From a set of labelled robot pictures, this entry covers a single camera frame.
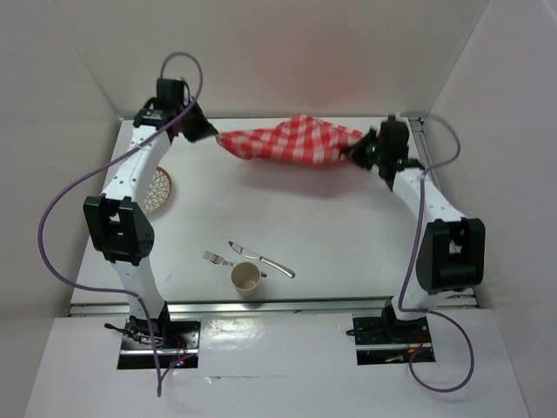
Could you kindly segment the red white checkered cloth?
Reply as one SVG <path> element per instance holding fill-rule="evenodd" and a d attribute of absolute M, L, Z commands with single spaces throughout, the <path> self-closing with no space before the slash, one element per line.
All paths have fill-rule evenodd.
<path fill-rule="evenodd" d="M 243 160 L 316 167 L 341 164 L 345 160 L 343 151 L 363 137 L 361 131 L 299 114 L 272 128 L 222 132 L 216 140 Z"/>

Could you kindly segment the floral patterned plate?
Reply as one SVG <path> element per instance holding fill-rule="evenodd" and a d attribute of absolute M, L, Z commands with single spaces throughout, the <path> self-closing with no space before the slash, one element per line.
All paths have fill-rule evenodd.
<path fill-rule="evenodd" d="M 170 199 L 172 187 L 171 175 L 158 166 L 145 196 L 144 213 L 149 214 L 160 209 Z"/>

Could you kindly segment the silver fork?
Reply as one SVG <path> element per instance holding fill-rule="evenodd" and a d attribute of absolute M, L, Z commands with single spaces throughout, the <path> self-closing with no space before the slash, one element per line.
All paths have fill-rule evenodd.
<path fill-rule="evenodd" d="M 205 251 L 203 253 L 203 258 L 217 266 L 235 267 L 237 265 L 237 263 L 230 262 L 229 260 L 226 260 L 222 256 L 209 251 Z"/>

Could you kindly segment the silver table knife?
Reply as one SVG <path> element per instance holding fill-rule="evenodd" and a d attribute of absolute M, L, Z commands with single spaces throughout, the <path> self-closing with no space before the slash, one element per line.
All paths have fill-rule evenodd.
<path fill-rule="evenodd" d="M 228 241 L 229 247 L 235 252 L 238 253 L 239 255 L 250 259 L 250 260 L 257 260 L 260 261 L 262 263 L 265 263 L 268 266 L 271 266 L 273 268 L 275 268 L 276 270 L 280 271 L 281 273 L 283 273 L 284 275 L 286 275 L 288 278 L 290 279 L 294 279 L 295 278 L 295 272 L 286 267 L 283 266 L 282 264 L 279 264 L 278 262 L 271 260 L 261 254 L 255 253 L 252 250 L 247 249 L 244 246 L 241 246 L 238 243 L 235 243 L 233 241 Z"/>

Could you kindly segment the beige cup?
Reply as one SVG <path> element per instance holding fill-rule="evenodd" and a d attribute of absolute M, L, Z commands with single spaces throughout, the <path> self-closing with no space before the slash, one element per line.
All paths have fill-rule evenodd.
<path fill-rule="evenodd" d="M 261 288 L 261 272 L 249 262 L 237 264 L 231 272 L 231 281 L 237 293 L 242 297 L 251 297 Z"/>

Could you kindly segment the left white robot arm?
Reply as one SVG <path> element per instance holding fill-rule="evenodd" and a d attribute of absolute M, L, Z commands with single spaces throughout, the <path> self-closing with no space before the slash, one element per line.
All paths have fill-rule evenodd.
<path fill-rule="evenodd" d="M 168 343 L 172 327 L 149 259 L 155 232 L 144 210 L 147 192 L 175 137 L 194 143 L 216 134 L 184 80 L 158 79 L 155 97 L 133 120 L 129 157 L 101 194 L 84 202 L 92 244 L 114 268 L 128 296 L 130 318 L 123 332 L 152 347 Z"/>

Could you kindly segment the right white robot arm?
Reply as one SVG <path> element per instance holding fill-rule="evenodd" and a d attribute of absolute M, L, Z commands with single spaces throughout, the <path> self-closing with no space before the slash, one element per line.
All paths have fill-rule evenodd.
<path fill-rule="evenodd" d="M 389 341 L 405 342 L 419 320 L 451 293 L 483 280 L 486 228 L 452 206 L 430 172 L 409 154 L 410 131 L 390 115 L 344 154 L 360 168 L 376 168 L 379 177 L 415 215 L 414 242 L 397 295 L 384 306 L 379 330 Z"/>

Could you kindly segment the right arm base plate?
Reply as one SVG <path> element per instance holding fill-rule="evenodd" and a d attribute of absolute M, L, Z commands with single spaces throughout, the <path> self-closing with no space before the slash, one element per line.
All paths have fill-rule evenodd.
<path fill-rule="evenodd" d="M 355 344 L 359 366 L 435 362 L 432 338 L 426 318 L 388 330 L 380 317 L 355 317 L 345 331 Z"/>

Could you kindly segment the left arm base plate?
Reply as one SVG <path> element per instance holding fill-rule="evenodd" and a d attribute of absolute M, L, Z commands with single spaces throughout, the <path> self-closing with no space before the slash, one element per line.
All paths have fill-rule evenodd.
<path fill-rule="evenodd" d="M 166 340 L 155 339 L 160 368 L 170 365 L 176 369 L 197 368 L 201 320 L 178 320 L 170 324 Z M 125 323 L 119 355 L 118 370 L 155 369 L 155 361 L 148 334 L 132 335 L 129 322 Z"/>

